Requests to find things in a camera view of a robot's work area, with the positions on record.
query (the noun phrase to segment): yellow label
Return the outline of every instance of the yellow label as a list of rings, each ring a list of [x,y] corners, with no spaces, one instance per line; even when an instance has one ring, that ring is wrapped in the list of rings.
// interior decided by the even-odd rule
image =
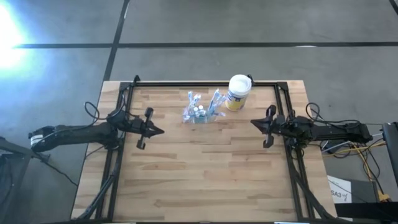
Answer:
[[[238,111],[243,108],[247,97],[248,96],[236,97],[236,96],[233,96],[230,91],[228,91],[225,105],[231,111]]]

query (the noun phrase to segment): butcher block tabletop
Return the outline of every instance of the butcher block tabletop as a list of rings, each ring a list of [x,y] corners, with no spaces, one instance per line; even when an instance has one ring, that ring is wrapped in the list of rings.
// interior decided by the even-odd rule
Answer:
[[[306,116],[303,81],[286,81],[296,115]],[[105,117],[115,109],[120,82],[104,82],[98,109]],[[264,118],[276,105],[272,87],[253,87],[244,108],[228,111],[208,124],[183,124],[188,91],[201,94],[206,107],[217,87],[134,87],[130,112],[154,109],[154,124],[165,131],[136,148],[138,134],[126,134],[126,144],[114,209],[114,222],[260,222],[297,220],[282,137],[262,148],[265,136],[251,119]],[[226,87],[219,87],[226,94]],[[87,154],[99,148],[89,144]],[[336,215],[322,155],[316,146],[304,149],[311,191]],[[106,150],[84,161],[72,218],[81,215],[101,186]],[[110,190],[104,203],[107,214]],[[303,194],[302,208],[306,214]]]

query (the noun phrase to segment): black cable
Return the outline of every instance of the black cable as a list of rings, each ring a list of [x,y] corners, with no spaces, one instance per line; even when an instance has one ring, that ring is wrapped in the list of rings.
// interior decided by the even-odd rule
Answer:
[[[138,117],[139,117],[139,115],[135,115],[135,114],[132,114],[132,113],[130,113],[130,112],[128,112],[128,114],[129,114],[130,116],[132,116],[133,118],[138,118]]]
[[[89,154],[86,155],[85,159],[87,159],[87,157],[90,156],[92,153],[94,153],[94,152],[96,152],[96,151],[98,151],[98,150],[100,150],[100,149],[102,149],[102,148],[104,148],[104,147],[105,147],[105,146],[101,146],[101,147],[95,149],[94,151],[90,152]]]
[[[314,112],[314,113],[316,113],[316,114],[318,114],[318,117],[320,117],[322,120],[325,120],[325,119],[323,119],[322,116],[321,116],[318,112],[316,112],[314,109],[311,108],[311,111]]]
[[[8,173],[9,173],[9,178],[10,178],[10,186],[9,186],[9,188],[8,188],[8,191],[7,191],[7,194],[6,194],[6,196],[4,196],[4,198],[1,200],[1,202],[0,202],[0,208],[2,208],[2,206],[4,205],[4,202],[6,202],[6,200],[7,200],[7,198],[8,198],[8,196],[10,195],[10,193],[11,193],[11,189],[12,189],[12,185],[14,184],[13,182],[13,179],[12,179],[12,169],[11,169],[11,165],[10,165],[10,163],[8,162],[8,159],[7,158],[5,158],[5,160],[6,160],[6,162],[5,162],[5,164],[3,165],[3,166],[6,166],[6,165],[8,165]]]
[[[365,151],[365,149],[362,149],[362,151],[361,150],[359,150],[360,152],[352,152],[352,151],[350,151],[350,154],[349,155],[347,155],[347,156],[357,156],[357,155],[359,155],[361,152],[364,152]],[[341,155],[341,156],[343,156],[344,154],[342,154],[342,153],[339,153],[339,152],[335,152],[335,154],[337,154],[337,155]]]
[[[41,158],[40,161],[41,161],[42,163],[44,163],[44,164],[47,165],[48,167],[52,168],[53,170],[57,171],[59,174],[64,175],[64,176],[69,180],[69,182],[71,182],[74,186],[78,187],[78,184],[76,184],[68,175],[66,175],[66,173],[64,173],[64,172],[62,172],[62,171],[60,171],[60,170],[58,170],[56,167],[54,167],[53,165],[51,165],[51,164],[49,164],[48,162],[46,162],[46,161],[42,158],[42,156],[39,155],[38,153],[34,152],[34,154],[36,154],[37,156],[39,156],[39,157]]]
[[[120,106],[120,108],[118,109],[118,111],[117,111],[115,114],[113,114],[112,116],[108,116],[108,117],[106,117],[106,118],[113,118],[113,117],[115,117],[116,115],[118,115],[118,114],[120,113],[120,111],[122,111],[123,107],[126,105],[126,100],[124,99],[124,95],[123,95],[123,94],[122,94],[121,96],[122,96],[122,105]],[[92,108],[94,108],[94,110],[95,110],[95,114],[94,114],[94,115],[92,115],[92,114],[88,111],[87,105],[90,105]],[[106,118],[100,118],[100,111],[98,110],[98,107],[96,107],[92,102],[89,102],[89,101],[86,101],[86,102],[85,102],[85,111],[86,111],[86,113],[88,114],[88,116],[90,116],[90,117],[92,117],[92,118],[94,118],[94,119],[96,119],[96,120],[106,120]]]
[[[313,109],[310,107],[310,105],[315,106],[315,107],[317,108],[317,111],[313,110]],[[313,118],[313,117],[310,115],[310,113],[308,112],[308,108],[310,108],[310,109],[316,114],[315,118]],[[333,123],[343,123],[343,124],[356,123],[357,126],[359,126],[359,125],[361,124],[358,120],[355,120],[355,119],[346,119],[346,120],[341,120],[341,121],[326,121],[326,120],[324,120],[322,117],[320,117],[320,107],[319,107],[319,105],[317,105],[316,103],[308,103],[308,104],[305,106],[305,112],[306,112],[307,116],[308,116],[312,121],[318,122],[318,123],[327,124],[327,125],[333,126],[333,127],[335,127],[335,128],[338,128],[338,129],[345,129],[345,128],[342,128],[342,127],[339,127],[339,126],[337,126],[337,125],[334,125]]]
[[[341,153],[339,153],[339,154],[334,154],[333,155],[333,157],[334,158],[337,158],[337,159],[344,159],[344,158],[346,158],[346,157],[348,157],[348,156],[351,156],[351,151],[348,151],[348,153],[346,153],[346,154],[341,154]]]
[[[347,193],[349,193],[350,195],[354,196],[355,198],[361,200],[362,202],[368,203],[368,204],[372,205],[372,203],[369,203],[369,202],[363,200],[361,197],[359,197],[359,196],[353,194],[352,192],[349,192],[348,190],[346,190],[346,189],[340,187],[338,184],[335,184],[334,182],[332,182],[332,181],[330,181],[330,180],[329,180],[329,182],[331,182],[333,185],[337,186],[337,187],[340,188],[341,190],[344,190],[345,192],[347,192]],[[374,208],[375,208],[376,210],[378,210],[379,212],[385,214],[386,216],[390,217],[391,220],[394,220],[394,221],[396,221],[396,222],[398,221],[398,220],[396,220],[396,218],[394,218],[394,217],[392,217],[391,215],[387,214],[386,212],[384,212],[384,211],[381,210],[380,208],[377,208],[376,206],[374,206]]]
[[[303,158],[305,152],[304,152],[304,150],[303,150],[302,148],[300,148],[300,150],[301,150],[301,156],[300,156],[300,158]],[[290,151],[290,156],[291,156],[291,158],[297,160],[298,157],[294,157],[293,154],[292,154],[292,151],[293,151],[293,150]]]
[[[371,150],[370,150],[370,148],[371,148],[373,145],[375,145],[375,143],[379,142],[380,140],[383,140],[383,138],[380,138],[380,139],[374,141],[368,148],[366,148],[366,149],[362,152],[362,155],[363,155],[363,157],[364,157],[364,159],[365,159],[365,162],[363,163],[363,169],[364,169],[364,171],[365,171],[365,173],[366,173],[366,166],[365,166],[365,164],[367,164],[368,167],[369,167],[370,174],[373,176],[373,177],[371,177],[370,179],[376,181],[377,185],[378,185],[379,188],[380,188],[381,193],[384,194],[384,190],[383,190],[383,188],[381,187],[381,184],[380,184],[380,181],[379,181],[379,176],[380,176],[380,174],[381,174],[380,166],[379,166],[379,164],[377,163],[376,159],[374,158],[374,156],[373,156],[373,154],[372,154],[372,152],[371,152]],[[369,166],[369,163],[368,163],[368,155],[371,155],[371,157],[372,157],[372,159],[373,159],[373,161],[374,161],[374,163],[375,163],[375,165],[376,165],[376,167],[377,167],[377,172],[376,172],[377,174],[375,174],[375,173],[373,172],[373,170],[372,170],[372,169],[370,168],[370,166]]]

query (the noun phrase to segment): white lid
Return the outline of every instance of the white lid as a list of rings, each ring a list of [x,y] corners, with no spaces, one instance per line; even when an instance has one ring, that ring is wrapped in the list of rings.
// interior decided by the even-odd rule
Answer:
[[[246,96],[251,89],[251,79],[245,75],[234,75],[228,88],[235,95]]]

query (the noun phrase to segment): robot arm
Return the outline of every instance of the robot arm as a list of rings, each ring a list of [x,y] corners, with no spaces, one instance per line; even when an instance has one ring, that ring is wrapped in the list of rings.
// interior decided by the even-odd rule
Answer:
[[[283,115],[276,114],[276,106],[270,105],[263,119],[253,119],[250,122],[262,134],[267,135],[264,148],[271,147],[274,143],[272,134],[282,135],[295,139],[298,147],[305,148],[310,141],[346,140],[367,143],[373,140],[368,128],[361,123],[347,123],[339,125],[318,126],[311,119],[303,116],[293,117],[286,121]]]
[[[120,142],[118,130],[141,134],[137,147],[145,149],[145,139],[164,131],[157,128],[150,120],[154,110],[147,108],[145,112],[146,120],[142,120],[137,115],[133,119],[127,119],[126,112],[113,111],[110,113],[106,122],[92,126],[46,126],[29,133],[30,145],[34,152],[44,152],[57,146],[68,144],[81,144],[98,142],[105,146],[105,149],[116,149]]]

